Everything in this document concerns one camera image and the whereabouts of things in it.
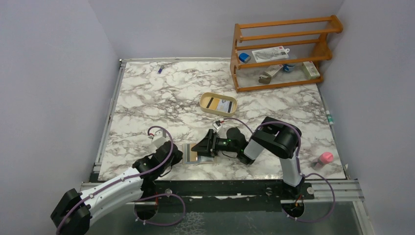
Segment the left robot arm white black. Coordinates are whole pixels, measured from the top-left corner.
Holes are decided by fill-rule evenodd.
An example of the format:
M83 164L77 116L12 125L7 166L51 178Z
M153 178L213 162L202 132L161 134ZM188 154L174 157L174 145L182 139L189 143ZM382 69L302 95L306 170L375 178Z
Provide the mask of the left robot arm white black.
M95 222L122 205L155 195L154 181L182 159L182 151L166 141L113 179L80 192L74 188L66 191L50 216L56 234L84 235Z

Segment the blue small box on shelf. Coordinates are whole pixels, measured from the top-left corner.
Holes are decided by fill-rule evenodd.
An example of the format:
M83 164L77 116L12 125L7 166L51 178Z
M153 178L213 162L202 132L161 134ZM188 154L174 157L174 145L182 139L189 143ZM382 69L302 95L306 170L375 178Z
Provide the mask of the blue small box on shelf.
M241 53L241 54L239 54L238 59L242 63L246 64L251 60L251 56L249 54L246 54L246 53Z

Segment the white card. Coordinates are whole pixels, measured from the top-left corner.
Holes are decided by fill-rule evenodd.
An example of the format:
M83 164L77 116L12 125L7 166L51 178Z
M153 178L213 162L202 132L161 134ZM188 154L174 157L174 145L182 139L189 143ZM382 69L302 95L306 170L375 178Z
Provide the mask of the white card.
M216 111L219 111L222 113L231 113L233 105L234 105L234 102L231 100L220 99Z

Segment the white packaged item on shelf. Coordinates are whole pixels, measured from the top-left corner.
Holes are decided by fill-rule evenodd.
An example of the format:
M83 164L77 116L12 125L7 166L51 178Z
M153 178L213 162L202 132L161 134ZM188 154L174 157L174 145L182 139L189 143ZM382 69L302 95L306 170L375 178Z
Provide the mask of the white packaged item on shelf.
M270 48L265 48L265 49L253 50L252 54L256 62L262 63L262 62L270 62L270 61L288 59L289 52L290 52L289 48L278 46L278 47L270 47Z

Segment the cream oval tray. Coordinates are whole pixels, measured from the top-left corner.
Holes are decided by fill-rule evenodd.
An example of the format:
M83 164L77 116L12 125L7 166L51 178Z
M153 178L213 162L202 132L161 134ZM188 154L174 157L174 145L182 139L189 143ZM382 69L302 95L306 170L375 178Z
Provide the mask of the cream oval tray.
M237 100L234 97L206 92L199 100L203 112L223 117L232 117L237 109Z

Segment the yellow card in tray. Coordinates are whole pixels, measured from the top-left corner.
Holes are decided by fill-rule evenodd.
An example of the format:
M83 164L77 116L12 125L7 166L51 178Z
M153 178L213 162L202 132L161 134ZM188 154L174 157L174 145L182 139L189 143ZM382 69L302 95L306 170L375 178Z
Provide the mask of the yellow card in tray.
M206 108L210 110L216 110L220 99L216 97L211 97Z

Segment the grey tape dispenser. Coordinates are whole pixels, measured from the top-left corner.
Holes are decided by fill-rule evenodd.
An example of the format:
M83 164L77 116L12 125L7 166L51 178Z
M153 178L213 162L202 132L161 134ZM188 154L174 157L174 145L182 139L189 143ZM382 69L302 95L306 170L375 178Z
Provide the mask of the grey tape dispenser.
M261 84L270 84L271 80L271 77L265 75L260 75L258 79L259 83Z

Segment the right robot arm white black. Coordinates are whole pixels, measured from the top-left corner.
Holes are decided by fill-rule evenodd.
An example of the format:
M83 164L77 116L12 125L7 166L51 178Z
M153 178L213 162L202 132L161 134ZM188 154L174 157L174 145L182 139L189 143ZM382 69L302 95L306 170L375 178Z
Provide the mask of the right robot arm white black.
M265 117L249 138L237 127L229 128L226 137L221 138L218 135L221 123L222 121L215 122L215 128L209 129L191 151L205 157L215 157L220 151L233 152L241 163L251 165L267 150L279 158L285 185L298 188L303 183L298 160L302 133L298 127Z

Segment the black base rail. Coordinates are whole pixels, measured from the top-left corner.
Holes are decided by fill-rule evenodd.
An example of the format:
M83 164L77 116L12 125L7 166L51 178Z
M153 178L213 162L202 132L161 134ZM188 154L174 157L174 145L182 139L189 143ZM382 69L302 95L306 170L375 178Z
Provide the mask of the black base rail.
M310 183L289 189L282 180L157 180L133 211L146 218L158 212L281 212L283 203L314 199L310 190Z

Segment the wooden orange shelf rack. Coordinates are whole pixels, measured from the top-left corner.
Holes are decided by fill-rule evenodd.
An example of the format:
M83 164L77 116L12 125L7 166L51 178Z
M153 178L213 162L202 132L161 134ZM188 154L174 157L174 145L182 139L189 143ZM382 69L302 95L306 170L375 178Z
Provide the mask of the wooden orange shelf rack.
M343 25L329 17L235 24L230 71L236 92L251 92L323 82L320 62L332 59L327 37ZM282 82L284 70L313 67L317 75L300 74L300 81Z

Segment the blue round container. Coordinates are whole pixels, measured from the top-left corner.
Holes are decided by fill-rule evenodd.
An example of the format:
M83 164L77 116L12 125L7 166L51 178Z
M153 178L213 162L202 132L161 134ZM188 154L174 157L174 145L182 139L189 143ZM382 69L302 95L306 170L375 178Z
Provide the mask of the blue round container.
M296 64L284 64L282 69L284 72L292 72L295 66Z

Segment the green white small box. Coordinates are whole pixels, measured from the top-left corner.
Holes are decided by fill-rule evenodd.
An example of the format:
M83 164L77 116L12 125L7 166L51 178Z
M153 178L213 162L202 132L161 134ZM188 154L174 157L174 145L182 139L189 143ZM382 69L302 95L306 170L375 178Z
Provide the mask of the green white small box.
M319 78L320 72L318 71L317 67L312 61L305 61L302 63L301 66L304 74L306 75L307 79L316 79Z

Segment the beige leather card holder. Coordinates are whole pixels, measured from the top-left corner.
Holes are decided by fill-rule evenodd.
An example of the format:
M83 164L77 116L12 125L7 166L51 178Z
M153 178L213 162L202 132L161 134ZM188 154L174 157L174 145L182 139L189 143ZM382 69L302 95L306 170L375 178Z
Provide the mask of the beige leather card holder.
M192 147L196 143L185 143L182 145L183 150L183 164L198 165L198 164L215 164L216 159L213 157L200 156L197 152L192 151Z

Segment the striped card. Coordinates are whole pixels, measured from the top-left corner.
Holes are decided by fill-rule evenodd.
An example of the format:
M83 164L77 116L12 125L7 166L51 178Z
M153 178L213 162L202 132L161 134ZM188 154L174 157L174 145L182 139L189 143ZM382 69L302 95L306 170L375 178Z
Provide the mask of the striped card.
M183 161L184 164L198 164L198 156L191 152L191 148L195 143L183 144Z

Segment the pink round object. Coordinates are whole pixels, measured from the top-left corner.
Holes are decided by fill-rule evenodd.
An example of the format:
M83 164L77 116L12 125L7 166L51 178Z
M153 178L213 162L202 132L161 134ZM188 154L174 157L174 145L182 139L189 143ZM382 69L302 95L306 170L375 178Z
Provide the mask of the pink round object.
M314 170L320 170L322 169L325 165L331 163L334 159L334 156L331 152L324 152L322 153L319 157L315 158L312 163L311 163L311 167Z

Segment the green white tube at edge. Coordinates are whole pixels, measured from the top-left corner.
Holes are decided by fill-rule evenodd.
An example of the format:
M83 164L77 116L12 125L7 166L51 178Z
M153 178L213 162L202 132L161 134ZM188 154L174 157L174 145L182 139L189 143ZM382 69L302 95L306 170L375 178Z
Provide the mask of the green white tube at edge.
M327 121L328 121L329 125L333 125L334 121L333 121L333 117L332 117L330 111L326 110L325 113L326 113L326 117L327 117Z

